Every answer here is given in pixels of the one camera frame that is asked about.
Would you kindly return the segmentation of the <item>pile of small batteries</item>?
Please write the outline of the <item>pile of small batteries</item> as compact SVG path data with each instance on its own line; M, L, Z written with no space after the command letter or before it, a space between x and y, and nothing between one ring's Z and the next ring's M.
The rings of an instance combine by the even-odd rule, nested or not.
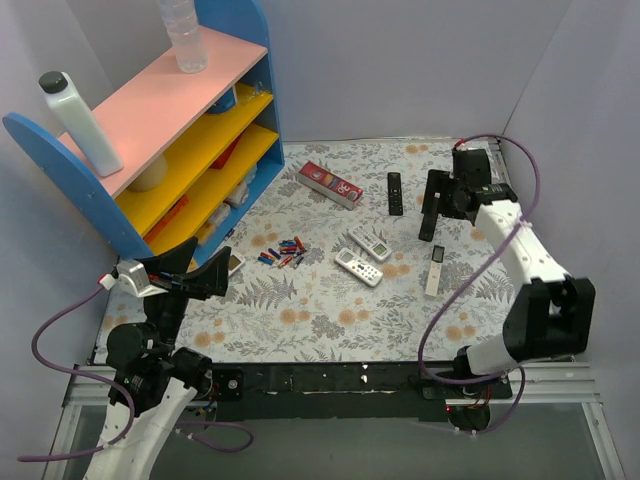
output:
M279 269L290 267L298 269L302 264L307 252L307 246L298 236L293 239L282 240L276 248L267 248L262 251L257 260L269 266L276 266Z

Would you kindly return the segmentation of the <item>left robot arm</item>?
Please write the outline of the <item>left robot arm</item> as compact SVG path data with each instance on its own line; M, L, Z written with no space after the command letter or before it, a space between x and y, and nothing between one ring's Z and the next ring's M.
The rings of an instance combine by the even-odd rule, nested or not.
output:
M114 384L88 479L149 478L184 408L212 390L211 359L176 341L190 301L226 294L231 249L219 249L191 270L197 245L192 237L114 268L111 282L142 300L145 319L108 335L106 363L115 371Z

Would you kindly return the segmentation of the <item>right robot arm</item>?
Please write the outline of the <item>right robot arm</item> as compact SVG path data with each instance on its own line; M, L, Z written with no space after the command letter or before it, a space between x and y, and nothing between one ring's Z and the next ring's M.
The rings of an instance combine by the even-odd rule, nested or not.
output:
M485 150L455 146L452 160L451 170L428 173L419 237L432 240L440 217L469 221L493 247L516 291L499 334L460 349L450 371L424 372L471 398L524 363L583 353L596 290L547 252L516 193L506 183L493 182Z

